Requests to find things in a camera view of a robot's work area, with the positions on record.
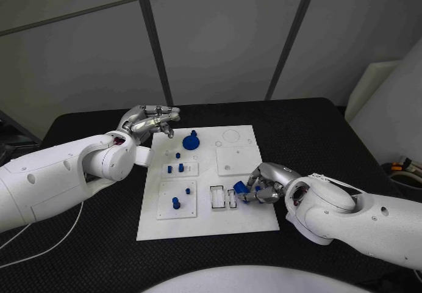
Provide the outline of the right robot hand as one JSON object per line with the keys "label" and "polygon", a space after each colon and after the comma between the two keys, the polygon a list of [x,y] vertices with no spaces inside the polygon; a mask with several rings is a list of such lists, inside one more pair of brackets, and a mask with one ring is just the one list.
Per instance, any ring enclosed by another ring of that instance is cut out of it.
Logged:
{"label": "right robot hand", "polygon": [[249,175],[246,184],[234,183],[233,191],[243,202],[272,204],[285,196],[288,187],[301,175],[283,165],[262,162]]}

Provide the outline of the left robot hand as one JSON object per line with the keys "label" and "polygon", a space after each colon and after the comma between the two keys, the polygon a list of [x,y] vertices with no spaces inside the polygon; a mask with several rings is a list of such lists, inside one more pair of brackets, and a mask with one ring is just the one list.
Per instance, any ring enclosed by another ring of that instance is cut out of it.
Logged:
{"label": "left robot hand", "polygon": [[141,145],[154,133],[162,132],[169,139],[174,137],[169,121],[180,121],[177,107],[138,105],[122,115],[116,131],[123,132],[133,139],[135,145]]}

